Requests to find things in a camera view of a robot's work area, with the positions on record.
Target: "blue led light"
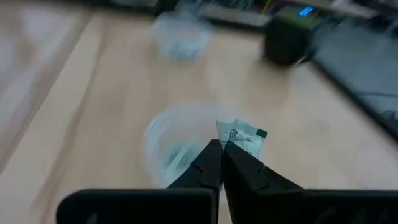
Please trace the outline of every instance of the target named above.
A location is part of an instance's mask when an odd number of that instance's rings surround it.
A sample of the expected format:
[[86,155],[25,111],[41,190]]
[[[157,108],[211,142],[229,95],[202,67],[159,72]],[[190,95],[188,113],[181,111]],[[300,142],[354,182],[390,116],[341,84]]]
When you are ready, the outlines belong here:
[[301,12],[300,12],[300,16],[306,16],[308,15],[308,13],[310,13],[313,10],[313,8],[311,7],[305,7]]

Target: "clear plastic cup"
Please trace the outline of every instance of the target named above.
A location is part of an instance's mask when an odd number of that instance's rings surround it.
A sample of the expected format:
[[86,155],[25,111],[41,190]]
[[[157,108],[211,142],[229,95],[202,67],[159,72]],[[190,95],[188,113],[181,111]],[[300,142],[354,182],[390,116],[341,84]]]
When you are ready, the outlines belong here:
[[[174,106],[152,120],[142,146],[147,170],[159,187],[167,187],[179,178],[210,140],[218,139],[217,119],[232,122],[239,119],[239,115],[225,106],[199,103]],[[168,169],[173,159],[170,155],[186,149],[194,154],[187,158],[187,164]]]
[[161,54],[169,59],[198,58],[212,35],[212,26],[189,12],[165,12],[154,23]]

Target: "clear plastic container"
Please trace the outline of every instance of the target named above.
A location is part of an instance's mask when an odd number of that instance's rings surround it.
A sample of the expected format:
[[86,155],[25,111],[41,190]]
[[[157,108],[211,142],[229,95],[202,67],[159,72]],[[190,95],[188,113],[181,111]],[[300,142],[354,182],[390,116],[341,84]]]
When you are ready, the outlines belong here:
[[[169,108],[148,126],[143,141],[147,170],[159,187],[167,187],[183,174],[212,139],[218,139],[216,120],[232,122],[238,112],[215,104],[188,104]],[[180,166],[170,168],[175,154],[190,151]]]
[[154,23],[155,39],[161,54],[169,59],[198,58],[212,36],[212,26],[191,12],[162,13]]

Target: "wooden table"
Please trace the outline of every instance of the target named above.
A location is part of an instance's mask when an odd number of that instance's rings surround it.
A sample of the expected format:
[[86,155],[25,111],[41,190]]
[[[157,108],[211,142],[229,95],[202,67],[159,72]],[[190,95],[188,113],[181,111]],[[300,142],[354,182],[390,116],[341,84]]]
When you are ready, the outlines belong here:
[[[144,130],[162,110],[193,101],[228,105],[268,130],[262,161],[303,187],[398,188],[396,144],[312,65],[261,62],[261,35],[216,29],[200,60],[171,62],[159,55],[152,17],[0,8],[9,31],[0,47],[13,46],[0,51],[9,61],[0,80],[0,223],[53,223],[59,201],[78,189],[157,187]],[[220,210],[228,223],[227,206]]]

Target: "white packet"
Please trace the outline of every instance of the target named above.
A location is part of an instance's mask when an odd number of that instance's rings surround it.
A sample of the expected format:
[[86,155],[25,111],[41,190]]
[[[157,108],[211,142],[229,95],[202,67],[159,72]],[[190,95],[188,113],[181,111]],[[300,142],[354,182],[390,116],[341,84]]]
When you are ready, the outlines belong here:
[[234,120],[232,123],[216,121],[216,125],[223,149],[228,141],[232,141],[256,159],[260,158],[262,145],[268,134],[266,131],[240,120]]

